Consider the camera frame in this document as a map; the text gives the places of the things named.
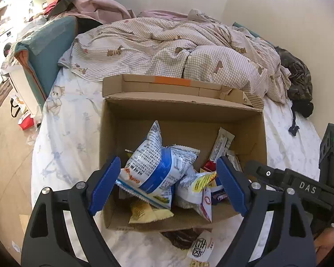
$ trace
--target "pink fabric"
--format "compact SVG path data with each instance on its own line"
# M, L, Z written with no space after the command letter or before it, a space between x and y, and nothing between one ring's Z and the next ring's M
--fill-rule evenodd
M137 15L138 17L151 17L160 18L168 21L186 21L188 20L188 15L178 12L165 11L165 10L147 10L142 11Z
M131 10L114 0L74 0L75 7L63 16L74 15L81 18L92 18L102 24L135 18Z

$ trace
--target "red cloth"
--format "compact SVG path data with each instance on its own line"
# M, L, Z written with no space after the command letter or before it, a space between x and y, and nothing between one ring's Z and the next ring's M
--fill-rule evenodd
M58 0L54 0L51 4L49 4L47 7L46 7L46 10L45 12L43 13L43 15L48 15L51 10L54 8L54 6L56 6Z

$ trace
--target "orange trim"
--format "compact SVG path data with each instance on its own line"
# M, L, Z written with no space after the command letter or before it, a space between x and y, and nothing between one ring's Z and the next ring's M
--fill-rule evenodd
M155 76L155 83L191 86L190 79L174 78L166 76Z

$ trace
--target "black robotic device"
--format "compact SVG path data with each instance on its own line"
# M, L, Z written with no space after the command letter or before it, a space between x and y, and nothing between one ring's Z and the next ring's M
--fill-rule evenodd
M27 226L21 264L38 266L119 267L100 234L93 216L108 199L120 173L120 159L108 159L86 182L69 190L44 188ZM334 125L329 124L320 146L320 181L250 161L237 172L226 157L217 161L217 173L230 202L244 219L217 267L314 267L314 235L334 223ZM258 182L251 183L246 175ZM276 189L266 190L264 184ZM71 212L88 262L76 258L63 210ZM313 215L311 225L305 212ZM262 256L248 262L267 211L274 211ZM318 266L334 266L334 247Z

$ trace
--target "blue gripper pad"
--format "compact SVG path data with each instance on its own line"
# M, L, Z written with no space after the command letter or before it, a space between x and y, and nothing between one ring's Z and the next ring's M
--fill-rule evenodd
M229 165L230 166L228 167L223 159L219 158L216 161L216 173L222 182L230 203L232 203L232 207L236 212L240 213L244 217L248 212L247 206L245 204L245 194L242 191L238 181L230 171L230 168L234 169L233 165L231 163L229 163Z
M120 158L115 157L110 165L104 165L103 168L106 168L106 170L92 192L92 200L88 208L92 216L95 216L96 212L101 211L108 200L116 179L120 174Z

